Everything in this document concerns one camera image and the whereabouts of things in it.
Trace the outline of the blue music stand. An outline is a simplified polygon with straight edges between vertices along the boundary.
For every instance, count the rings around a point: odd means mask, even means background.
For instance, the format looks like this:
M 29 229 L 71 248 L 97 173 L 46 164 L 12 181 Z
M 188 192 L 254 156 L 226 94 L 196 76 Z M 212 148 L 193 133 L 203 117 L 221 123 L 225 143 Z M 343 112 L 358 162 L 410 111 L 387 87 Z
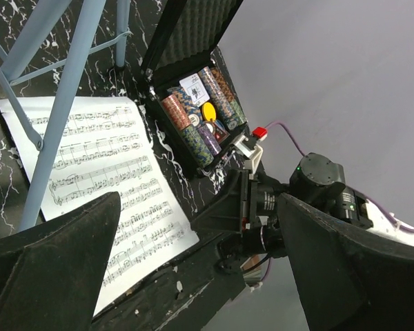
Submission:
M 115 67 L 120 70 L 125 66 L 126 39 L 130 34 L 128 27 L 129 1 L 117 2 L 116 37 L 98 46 L 92 45 L 105 4 L 104 0 L 83 2 L 68 56 L 64 60 L 42 69 L 28 74 L 24 73 L 45 38 L 70 5 L 69 1 L 39 1 L 10 51 L 6 52 L 0 45 L 0 58 L 3 61 L 0 65 L 0 86 L 17 115 L 27 138 L 39 153 L 19 225 L 20 231 L 27 230 L 37 223 L 55 156 L 88 56 L 110 46 L 115 46 Z M 32 127 L 12 88 L 58 67 L 63 68 L 62 76 L 46 133 L 40 135 Z

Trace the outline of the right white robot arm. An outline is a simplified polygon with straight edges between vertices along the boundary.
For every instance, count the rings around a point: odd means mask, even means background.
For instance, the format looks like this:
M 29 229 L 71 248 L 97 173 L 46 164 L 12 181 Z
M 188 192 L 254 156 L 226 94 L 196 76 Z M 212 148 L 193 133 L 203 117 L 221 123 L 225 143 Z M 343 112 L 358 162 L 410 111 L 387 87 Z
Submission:
M 283 193 L 342 222 L 414 246 L 414 226 L 348 186 L 343 166 L 316 153 L 301 158 L 288 183 L 263 172 L 231 170 L 223 188 L 191 224 L 196 230 L 234 234 L 230 243 L 220 245 L 221 260 L 256 254 L 285 257 L 277 212 L 277 201 Z

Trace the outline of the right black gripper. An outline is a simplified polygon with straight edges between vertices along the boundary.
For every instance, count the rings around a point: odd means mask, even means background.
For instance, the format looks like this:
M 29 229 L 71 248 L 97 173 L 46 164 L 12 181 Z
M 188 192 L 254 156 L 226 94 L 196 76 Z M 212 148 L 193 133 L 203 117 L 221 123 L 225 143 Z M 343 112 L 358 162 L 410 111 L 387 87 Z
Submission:
M 273 208 L 263 206 L 268 224 L 245 231 L 242 252 L 286 257 L 299 243 L 305 226 L 313 222 L 316 211 L 341 221 L 347 220 L 347 193 L 344 168 L 323 155 L 309 153 L 302 157 L 288 185 L 272 178 L 260 179 L 269 185 L 267 197 L 274 198 Z M 224 186 L 190 222 L 193 230 L 242 233 L 249 218 L 250 179 L 248 170 L 231 170 Z

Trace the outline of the sheet music page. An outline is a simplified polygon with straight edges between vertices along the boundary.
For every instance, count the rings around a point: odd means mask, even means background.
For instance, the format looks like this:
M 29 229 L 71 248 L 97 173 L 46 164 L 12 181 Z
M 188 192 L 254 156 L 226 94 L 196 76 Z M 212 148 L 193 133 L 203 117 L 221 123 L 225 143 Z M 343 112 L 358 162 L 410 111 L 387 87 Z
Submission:
M 155 158 L 137 105 L 127 97 L 76 97 L 41 211 L 57 218 L 117 192 L 119 226 L 95 310 L 198 242 Z

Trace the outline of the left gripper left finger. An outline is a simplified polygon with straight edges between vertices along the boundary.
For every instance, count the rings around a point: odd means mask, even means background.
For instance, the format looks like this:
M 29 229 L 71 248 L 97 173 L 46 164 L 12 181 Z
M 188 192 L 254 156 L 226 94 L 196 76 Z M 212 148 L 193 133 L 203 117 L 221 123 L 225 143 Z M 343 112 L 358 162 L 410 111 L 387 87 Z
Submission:
M 0 330 L 89 330 L 120 213 L 109 192 L 0 239 Z

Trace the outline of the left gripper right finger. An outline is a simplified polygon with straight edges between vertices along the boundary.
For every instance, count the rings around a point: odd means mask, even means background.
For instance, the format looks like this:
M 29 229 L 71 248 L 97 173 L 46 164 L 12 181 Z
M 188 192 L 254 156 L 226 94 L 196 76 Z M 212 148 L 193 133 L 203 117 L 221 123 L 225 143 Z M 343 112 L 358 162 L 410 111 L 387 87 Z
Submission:
M 414 330 L 414 247 L 319 210 L 288 255 L 310 330 Z

